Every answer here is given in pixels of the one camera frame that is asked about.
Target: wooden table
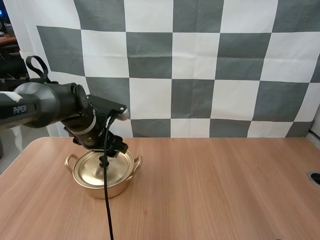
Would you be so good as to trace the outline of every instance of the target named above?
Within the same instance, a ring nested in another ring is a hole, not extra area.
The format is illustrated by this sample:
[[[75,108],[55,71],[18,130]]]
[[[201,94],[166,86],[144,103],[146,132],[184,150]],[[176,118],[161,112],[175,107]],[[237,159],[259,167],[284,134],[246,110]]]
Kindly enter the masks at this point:
[[[304,138],[133,138],[143,165],[110,200],[115,240],[318,240],[320,151]],[[65,168],[86,150],[33,141],[0,176],[0,239],[109,239],[104,200]]]
[[[5,38],[0,38],[0,47],[10,43],[17,43],[17,38],[15,36],[9,36],[8,34],[5,34],[4,37]]]

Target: checkerboard backdrop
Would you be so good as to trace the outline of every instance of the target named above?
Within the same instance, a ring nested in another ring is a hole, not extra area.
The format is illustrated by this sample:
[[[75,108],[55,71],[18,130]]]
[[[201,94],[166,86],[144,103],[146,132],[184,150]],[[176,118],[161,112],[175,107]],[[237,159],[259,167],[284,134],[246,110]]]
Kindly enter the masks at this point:
[[[127,105],[123,137],[302,137],[319,106],[320,0],[21,4],[51,80]]]

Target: pot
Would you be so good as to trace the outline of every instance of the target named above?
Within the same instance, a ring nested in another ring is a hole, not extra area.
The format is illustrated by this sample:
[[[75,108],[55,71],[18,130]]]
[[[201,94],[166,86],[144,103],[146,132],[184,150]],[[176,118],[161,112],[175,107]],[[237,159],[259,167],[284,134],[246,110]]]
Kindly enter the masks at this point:
[[[71,154],[65,160],[64,165],[70,170],[74,180],[82,186],[86,192],[98,199],[105,198],[104,169],[100,167],[99,157],[103,156],[103,150],[91,150],[78,157]],[[75,159],[73,167],[70,160]],[[109,166],[106,169],[108,198],[113,198],[122,193],[142,166],[142,156],[134,158],[127,151],[119,152],[118,156],[108,157]]]

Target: black cable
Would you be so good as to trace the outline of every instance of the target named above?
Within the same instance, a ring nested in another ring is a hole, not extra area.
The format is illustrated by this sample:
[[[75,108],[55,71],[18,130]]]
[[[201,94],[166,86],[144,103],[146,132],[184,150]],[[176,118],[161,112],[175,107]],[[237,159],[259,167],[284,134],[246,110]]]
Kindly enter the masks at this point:
[[[106,212],[108,215],[108,223],[109,223],[109,232],[110,232],[110,240],[114,240],[114,233],[112,229],[112,222],[111,222],[111,212],[110,212],[110,206],[109,206],[109,199],[108,199],[108,186],[107,186],[107,142],[109,140],[109,128],[111,124],[116,119],[116,115],[112,116],[108,122],[108,125],[106,127],[106,133],[105,133],[105,139],[104,139],[104,146],[103,146],[103,154],[104,154],[104,161],[103,161],[103,181],[104,181],[104,198],[105,198],[105,206],[106,206]]]

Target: gray square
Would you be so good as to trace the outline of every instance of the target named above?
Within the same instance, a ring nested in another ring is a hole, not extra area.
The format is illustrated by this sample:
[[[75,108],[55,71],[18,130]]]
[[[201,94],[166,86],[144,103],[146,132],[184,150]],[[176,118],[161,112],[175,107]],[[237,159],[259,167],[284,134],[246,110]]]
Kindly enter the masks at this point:
[[[172,33],[127,32],[130,78],[171,79]]]
[[[86,77],[90,94],[126,105],[130,113],[129,78]]]
[[[271,33],[221,33],[215,79],[260,80]]]
[[[174,0],[174,33],[219,33],[224,0]]]
[[[253,121],[293,122],[307,88],[308,83],[261,81]]]
[[[74,0],[82,30],[125,32],[124,0]]]
[[[171,118],[209,119],[214,80],[172,79]]]
[[[294,122],[285,137],[305,137],[308,134],[311,124],[312,122]]]
[[[85,75],[81,30],[36,26],[51,71]]]
[[[170,119],[132,119],[134,138],[170,138]]]
[[[210,138],[246,138],[251,121],[210,119]]]
[[[320,83],[320,55],[316,61],[315,69],[311,78],[311,83]]]
[[[278,0],[273,33],[320,32],[318,0]]]

